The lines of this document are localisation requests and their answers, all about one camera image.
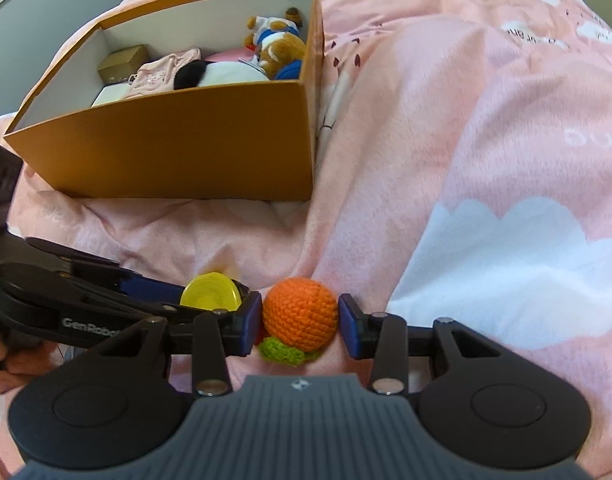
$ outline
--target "bed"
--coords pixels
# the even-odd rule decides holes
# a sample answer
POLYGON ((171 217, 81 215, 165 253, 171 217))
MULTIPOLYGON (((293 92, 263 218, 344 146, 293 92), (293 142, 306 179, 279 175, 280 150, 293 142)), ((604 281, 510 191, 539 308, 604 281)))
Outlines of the bed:
MULTIPOLYGON (((219 270, 264 291, 309 276, 366 312, 457 319, 582 391, 593 425, 579 463, 610 478, 612 30, 582 0, 322 4, 309 203, 72 200, 26 167, 11 227, 175 283, 219 270)), ((229 366, 235 384, 295 373, 257 353, 229 366)), ((411 362, 413 387, 422 370, 411 362)), ((339 340, 299 370, 340 372, 366 367, 339 340)), ((188 389, 185 359, 171 381, 188 389)), ((11 397, 0 478, 22 464, 11 397)))

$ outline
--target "stuffed animal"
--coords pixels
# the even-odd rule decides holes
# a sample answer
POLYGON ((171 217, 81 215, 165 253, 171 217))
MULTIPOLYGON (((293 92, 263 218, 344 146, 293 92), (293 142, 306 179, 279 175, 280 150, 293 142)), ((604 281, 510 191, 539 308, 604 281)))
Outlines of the stuffed animal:
POLYGON ((173 89, 233 83, 268 81, 260 67, 247 61, 205 61, 195 59, 175 74, 173 89))
POLYGON ((252 16, 247 27, 252 30, 244 45, 256 52, 254 61, 269 79, 296 79, 306 54, 306 44, 300 39, 302 19, 294 7, 286 10, 285 18, 252 16))
POLYGON ((266 296, 262 320, 269 337, 259 344, 260 354, 298 366, 318 357, 337 332, 337 300, 315 280, 288 278, 266 296))

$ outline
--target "gray ribbed grip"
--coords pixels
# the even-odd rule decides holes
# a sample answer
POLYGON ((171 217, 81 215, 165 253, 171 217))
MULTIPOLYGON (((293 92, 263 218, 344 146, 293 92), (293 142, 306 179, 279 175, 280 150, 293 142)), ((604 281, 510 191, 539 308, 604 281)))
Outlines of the gray ribbed grip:
POLYGON ((249 377, 237 393, 197 400, 169 441, 133 463, 87 472, 30 463, 15 478, 590 480, 573 460, 531 472, 467 462, 426 433, 406 400, 368 392, 354 375, 249 377))

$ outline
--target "black and white plush toy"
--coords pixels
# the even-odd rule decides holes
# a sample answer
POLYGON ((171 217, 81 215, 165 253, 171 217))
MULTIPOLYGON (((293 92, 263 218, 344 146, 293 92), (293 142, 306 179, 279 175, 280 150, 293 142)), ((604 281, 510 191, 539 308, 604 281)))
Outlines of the black and white plush toy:
POLYGON ((268 81, 259 67, 246 61, 204 61, 196 59, 180 68, 175 74, 173 89, 197 86, 227 85, 268 81))

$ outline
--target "small gold box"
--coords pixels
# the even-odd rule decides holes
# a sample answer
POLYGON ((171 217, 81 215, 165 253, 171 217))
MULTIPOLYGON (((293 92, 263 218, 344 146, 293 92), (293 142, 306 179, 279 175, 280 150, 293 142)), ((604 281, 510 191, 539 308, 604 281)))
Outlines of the small gold box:
POLYGON ((102 61, 97 71, 99 72, 100 78, 102 78, 107 85, 124 83, 128 81, 130 76, 136 73, 144 63, 148 63, 149 61, 148 50, 145 46, 131 46, 110 54, 102 61))

